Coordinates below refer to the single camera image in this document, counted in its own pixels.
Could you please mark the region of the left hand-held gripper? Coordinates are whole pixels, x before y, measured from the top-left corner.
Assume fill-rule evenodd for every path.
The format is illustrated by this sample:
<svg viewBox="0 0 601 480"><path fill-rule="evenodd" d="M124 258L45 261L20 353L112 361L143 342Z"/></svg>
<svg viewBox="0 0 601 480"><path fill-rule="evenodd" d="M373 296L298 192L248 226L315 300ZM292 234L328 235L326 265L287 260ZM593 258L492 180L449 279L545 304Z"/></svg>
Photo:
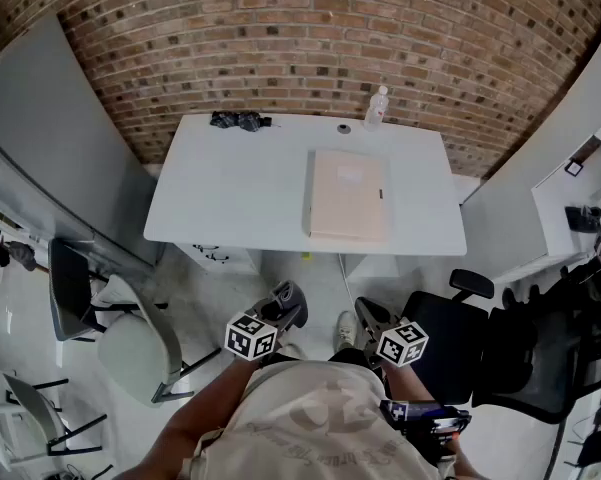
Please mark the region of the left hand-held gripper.
<svg viewBox="0 0 601 480"><path fill-rule="evenodd" d="M306 322L304 295L263 299L229 320L224 348L246 361L258 361L274 352L278 339L291 327L302 328Z"/></svg>

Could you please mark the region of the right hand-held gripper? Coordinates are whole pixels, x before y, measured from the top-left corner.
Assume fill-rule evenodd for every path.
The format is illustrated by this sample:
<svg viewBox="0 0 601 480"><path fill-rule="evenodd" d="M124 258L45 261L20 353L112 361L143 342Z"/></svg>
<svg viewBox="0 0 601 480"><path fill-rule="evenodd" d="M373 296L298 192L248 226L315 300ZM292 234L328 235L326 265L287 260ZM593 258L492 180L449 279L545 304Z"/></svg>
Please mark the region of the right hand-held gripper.
<svg viewBox="0 0 601 480"><path fill-rule="evenodd" d="M369 336L364 352L373 369L382 360L401 368L422 357L429 336L419 324L395 315L389 315L388 322L369 323L368 319L385 319L386 308L367 297L358 297L354 309L362 330Z"/></svg>

